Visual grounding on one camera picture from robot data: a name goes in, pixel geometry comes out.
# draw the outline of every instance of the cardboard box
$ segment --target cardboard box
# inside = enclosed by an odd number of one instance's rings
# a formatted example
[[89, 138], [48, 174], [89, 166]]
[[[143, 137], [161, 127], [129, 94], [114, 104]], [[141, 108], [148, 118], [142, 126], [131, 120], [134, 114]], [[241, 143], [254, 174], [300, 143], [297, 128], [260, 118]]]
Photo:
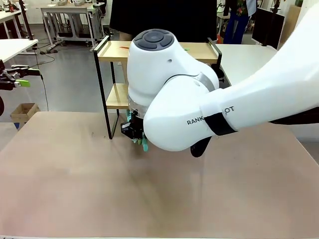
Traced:
[[13, 123], [26, 123], [38, 111], [39, 106], [35, 103], [20, 104], [10, 116]]

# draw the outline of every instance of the red object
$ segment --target red object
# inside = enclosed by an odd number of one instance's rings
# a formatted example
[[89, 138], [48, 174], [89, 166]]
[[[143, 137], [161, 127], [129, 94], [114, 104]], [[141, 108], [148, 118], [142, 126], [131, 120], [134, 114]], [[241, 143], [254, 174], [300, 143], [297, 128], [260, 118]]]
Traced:
[[11, 1], [9, 1], [9, 10], [10, 10], [10, 12], [14, 12], [13, 5], [12, 5]]

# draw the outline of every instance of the laboratory floor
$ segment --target laboratory floor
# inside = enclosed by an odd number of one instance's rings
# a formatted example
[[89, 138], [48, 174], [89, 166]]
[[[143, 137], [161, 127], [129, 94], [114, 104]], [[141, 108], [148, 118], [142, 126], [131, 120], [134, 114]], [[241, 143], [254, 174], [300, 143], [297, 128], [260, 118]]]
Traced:
[[[39, 40], [38, 47], [46, 49], [49, 43], [42, 25], [31, 25], [34, 37]], [[117, 33], [113, 40], [118, 40]], [[244, 36], [243, 44], [254, 44], [251, 36]], [[66, 46], [56, 47], [58, 53], [49, 55], [38, 54], [37, 59], [47, 92], [48, 109], [45, 91], [40, 77], [28, 77], [30, 88], [16, 88], [13, 91], [1, 91], [0, 95], [5, 104], [5, 112], [0, 117], [1, 122], [11, 122], [11, 112], [21, 103], [37, 103], [42, 111], [68, 111], [68, 112], [103, 112], [99, 83], [93, 53], [85, 44], [69, 43]], [[6, 62], [6, 67], [13, 64], [36, 65], [36, 57], [18, 55]], [[111, 68], [108, 63], [101, 63], [101, 72], [106, 95], [112, 88]], [[124, 82], [122, 66], [114, 64], [116, 81]], [[7, 133], [12, 137], [15, 130], [7, 124], [0, 133]], [[2, 144], [0, 150], [8, 142], [8, 137], [0, 137]], [[308, 152], [319, 162], [319, 143], [303, 142]]]

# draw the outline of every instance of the white table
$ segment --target white table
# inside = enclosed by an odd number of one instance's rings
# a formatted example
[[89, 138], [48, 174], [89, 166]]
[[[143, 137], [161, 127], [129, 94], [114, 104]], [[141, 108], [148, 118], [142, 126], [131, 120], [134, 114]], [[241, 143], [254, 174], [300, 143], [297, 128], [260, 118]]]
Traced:
[[217, 44], [221, 67], [230, 85], [238, 84], [262, 68], [276, 53], [270, 46]]
[[[51, 37], [51, 34], [53, 34], [53, 38], [59, 39], [59, 40], [68, 40], [68, 41], [92, 41], [92, 50], [96, 46], [96, 41], [98, 41], [100, 38], [104, 37], [104, 31], [103, 31], [103, 25], [102, 25], [102, 19], [98, 16], [97, 10], [93, 7], [92, 3], [85, 3], [81, 6], [75, 6], [73, 3], [68, 3], [63, 6], [58, 6], [57, 4], [40, 4], [37, 6], [37, 8], [41, 9], [42, 12], [42, 18], [45, 24], [46, 32], [48, 34], [51, 47], [55, 47], [55, 44], [53, 44], [53, 40]], [[48, 21], [50, 25], [50, 29], [56, 29], [52, 32], [49, 31], [47, 21], [45, 19], [45, 14], [48, 16]], [[69, 17], [70, 26], [72, 30], [72, 37], [66, 37], [66, 36], [59, 36], [58, 32], [60, 29], [60, 23], [62, 23], [62, 18], [60, 14], [66, 14]], [[79, 36], [79, 29], [82, 28], [81, 18], [80, 14], [85, 14], [88, 21], [89, 31], [91, 38], [86, 37], [80, 37]]]
[[9, 35], [8, 28], [7, 28], [5, 22], [6, 21], [10, 21], [10, 20], [13, 20], [14, 26], [15, 26], [15, 30], [16, 30], [16, 32], [18, 34], [18, 37], [21, 38], [21, 34], [20, 34], [20, 31], [19, 31], [18, 25], [16, 23], [16, 20], [15, 20], [15, 15], [20, 14], [20, 13], [21, 13], [21, 10], [14, 11], [14, 12], [0, 11], [0, 23], [4, 24], [5, 32], [6, 32], [6, 35], [7, 35], [8, 39], [10, 39], [10, 35]]
[[36, 44], [38, 40], [3, 39], [0, 40], [0, 60], [6, 62], [12, 57]]

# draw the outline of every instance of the black metal frame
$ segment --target black metal frame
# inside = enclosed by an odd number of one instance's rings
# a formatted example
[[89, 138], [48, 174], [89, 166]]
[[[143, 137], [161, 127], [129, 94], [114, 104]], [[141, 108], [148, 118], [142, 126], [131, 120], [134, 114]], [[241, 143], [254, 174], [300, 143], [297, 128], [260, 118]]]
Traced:
[[221, 53], [221, 51], [219, 50], [219, 48], [216, 46], [215, 42], [213, 42], [210, 37], [208, 38], [208, 44], [211, 45], [211, 46], [215, 49], [215, 51], [217, 52], [217, 54], [218, 54], [218, 58], [217, 58], [217, 63], [216, 63], [216, 65], [217, 65], [217, 67], [219, 68], [219, 67], [220, 67], [220, 64], [221, 64], [222, 53]]
[[28, 19], [27, 19], [26, 14], [25, 14], [23, 0], [19, 0], [19, 4], [20, 4], [20, 7], [21, 7], [21, 13], [22, 13], [24, 24], [25, 24], [24, 27], [25, 27], [25, 29], [26, 29], [26, 31], [28, 33], [29, 40], [33, 40], [32, 33], [31, 33], [31, 30], [30, 30], [30, 25], [29, 25]]
[[269, 34], [275, 24], [275, 19], [276, 19], [276, 14], [278, 12], [278, 8], [279, 8], [279, 5], [280, 5], [280, 0], [275, 0], [275, 6], [274, 6], [274, 10], [273, 10], [273, 14], [271, 16], [271, 22], [270, 22], [270, 26], [267, 30], [267, 33], [266, 33], [266, 36], [265, 36], [265, 39], [264, 39], [264, 42], [262, 44], [262, 46], [267, 46], [267, 41], [268, 41], [268, 37], [269, 37]]
[[[106, 127], [108, 129], [109, 139], [112, 139], [113, 136], [114, 136], [116, 125], [117, 125], [118, 120], [119, 120], [120, 112], [119, 112], [119, 109], [116, 109], [117, 118], [114, 121], [112, 130], [111, 130], [110, 120], [109, 120], [109, 115], [108, 115], [108, 108], [107, 108], [107, 105], [106, 105], [106, 98], [105, 98], [105, 94], [104, 94], [104, 87], [103, 87], [103, 79], [102, 79], [102, 74], [101, 74], [100, 62], [99, 62], [99, 57], [98, 57], [99, 51], [105, 46], [105, 44], [109, 40], [110, 40], [110, 36], [106, 36], [100, 42], [100, 44], [97, 45], [94, 48], [93, 53], [94, 53], [94, 61], [95, 61], [96, 71], [97, 71], [98, 79], [99, 79], [99, 85], [100, 85], [100, 91], [101, 91], [101, 97], [102, 97], [102, 104], [103, 104], [103, 109], [104, 109]], [[110, 62], [110, 64], [111, 64], [111, 72], [112, 72], [112, 81], [113, 81], [113, 84], [115, 84], [116, 82], [115, 82], [114, 64], [113, 64], [113, 62]]]

